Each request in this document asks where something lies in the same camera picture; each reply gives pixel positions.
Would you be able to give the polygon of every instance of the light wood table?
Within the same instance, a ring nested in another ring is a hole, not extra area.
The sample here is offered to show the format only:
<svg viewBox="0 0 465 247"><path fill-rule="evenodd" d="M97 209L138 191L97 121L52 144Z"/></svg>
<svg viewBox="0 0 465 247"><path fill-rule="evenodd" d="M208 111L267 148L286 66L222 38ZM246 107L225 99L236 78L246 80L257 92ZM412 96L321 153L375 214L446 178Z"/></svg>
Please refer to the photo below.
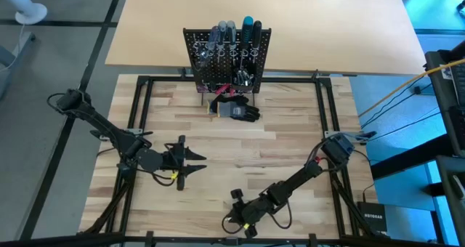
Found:
<svg viewBox="0 0 465 247"><path fill-rule="evenodd" d="M127 125L136 80L135 75L119 76L108 119L120 128ZM349 80L331 80L341 130L359 131ZM201 94L196 92L193 82L154 83L145 128L154 134L146 138L155 150L163 152L165 142L176 142L184 134L186 146L206 156L208 160L200 164L208 167L191 174L182 192L176 186L162 187L150 175L138 173L128 235L143 236L152 230L155 235L166 237L225 237L220 222L232 207L231 190L241 188L245 200L251 200L271 183L289 178L303 166L322 138L315 85L263 83L255 102L262 114L255 123L217 118L206 114L206 103L201 106ZM109 147L109 142L103 142L100 149ZM363 146L356 148L365 152ZM114 150L98 157L80 230L88 228L110 202L118 162ZM360 154L353 153L348 169L354 199L361 201L363 189L373 184L370 164ZM290 198L294 218L290 229L279 229L267 215L257 224L258 237L308 238L308 233L315 233L320 239L338 238L329 181L328 173L323 173L294 192ZM367 190L367 199L376 201L373 187ZM349 233L348 211L341 202ZM286 224L287 210L279 211L276 218Z"/></svg>
<svg viewBox="0 0 465 247"><path fill-rule="evenodd" d="M424 72L402 0L126 0L106 64L190 67L183 28L246 15L272 29L265 70Z"/></svg>

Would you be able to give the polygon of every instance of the pegboard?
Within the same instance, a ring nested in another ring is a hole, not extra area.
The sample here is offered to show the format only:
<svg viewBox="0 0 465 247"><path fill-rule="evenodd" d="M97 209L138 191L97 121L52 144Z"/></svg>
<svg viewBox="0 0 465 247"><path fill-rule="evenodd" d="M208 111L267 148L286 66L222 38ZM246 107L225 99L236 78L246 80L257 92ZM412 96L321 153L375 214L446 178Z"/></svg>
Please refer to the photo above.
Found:
<svg viewBox="0 0 465 247"><path fill-rule="evenodd" d="M219 49L216 45L213 52L210 52L210 60L203 68L198 68L197 64L200 62L199 50L206 48L205 45L209 41L210 29L185 29L183 30L187 52L192 68L192 72L197 85L197 92L207 93L214 92L215 89L223 86L224 84L232 84L235 71L240 67L240 32L236 31L236 56L231 56L230 40L226 34L224 40L225 54L219 57ZM248 45L248 56L243 58L243 67L254 75L254 82L249 88L234 87L236 91L241 90L245 93L258 93L262 82L264 64L267 59L268 46L270 45L271 29L262 30L258 55L254 57L251 55L252 42Z"/></svg>

